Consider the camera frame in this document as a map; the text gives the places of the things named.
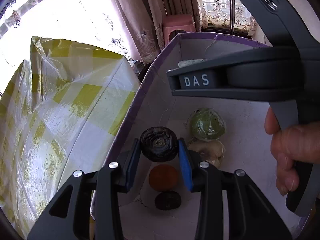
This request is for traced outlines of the right hand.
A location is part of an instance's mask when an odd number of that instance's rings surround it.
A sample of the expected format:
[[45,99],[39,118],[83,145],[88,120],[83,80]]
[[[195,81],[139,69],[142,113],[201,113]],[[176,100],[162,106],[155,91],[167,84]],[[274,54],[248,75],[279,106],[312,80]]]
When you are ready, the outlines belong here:
[[293,168],[295,161],[319,164],[319,122],[281,130],[274,112],[269,108],[265,119],[265,131],[272,135],[271,153],[277,161],[276,187],[284,196],[295,191],[299,185],[299,176]]

